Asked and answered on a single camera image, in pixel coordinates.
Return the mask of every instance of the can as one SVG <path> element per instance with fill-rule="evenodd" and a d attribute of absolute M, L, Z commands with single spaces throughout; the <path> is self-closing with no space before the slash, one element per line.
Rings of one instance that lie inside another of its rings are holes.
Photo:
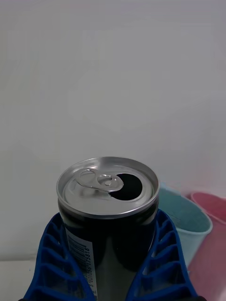
<path fill-rule="evenodd" d="M 127 158 L 88 159 L 60 176 L 68 248 L 96 300 L 125 300 L 154 238 L 159 188 L 148 166 Z"/>

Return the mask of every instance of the white background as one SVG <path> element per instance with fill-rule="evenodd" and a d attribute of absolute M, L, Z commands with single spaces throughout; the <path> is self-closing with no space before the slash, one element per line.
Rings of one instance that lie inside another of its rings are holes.
<path fill-rule="evenodd" d="M 36 253 L 61 172 L 109 155 L 226 196 L 226 1 L 0 0 L 0 260 Z"/>

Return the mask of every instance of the pink bucket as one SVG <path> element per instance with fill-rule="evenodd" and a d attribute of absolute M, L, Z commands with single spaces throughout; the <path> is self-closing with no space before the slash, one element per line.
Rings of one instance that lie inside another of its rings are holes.
<path fill-rule="evenodd" d="M 189 265 L 190 279 L 208 301 L 226 301 L 226 200 L 203 192 L 191 200 L 212 219 L 213 230 Z"/>

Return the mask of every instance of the light blue container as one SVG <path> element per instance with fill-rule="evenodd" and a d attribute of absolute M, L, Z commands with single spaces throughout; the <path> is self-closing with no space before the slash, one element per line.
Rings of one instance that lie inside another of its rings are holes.
<path fill-rule="evenodd" d="M 201 243 L 211 232 L 212 221 L 195 203 L 165 185 L 160 189 L 159 208 L 168 214 L 177 228 L 188 267 Z"/>

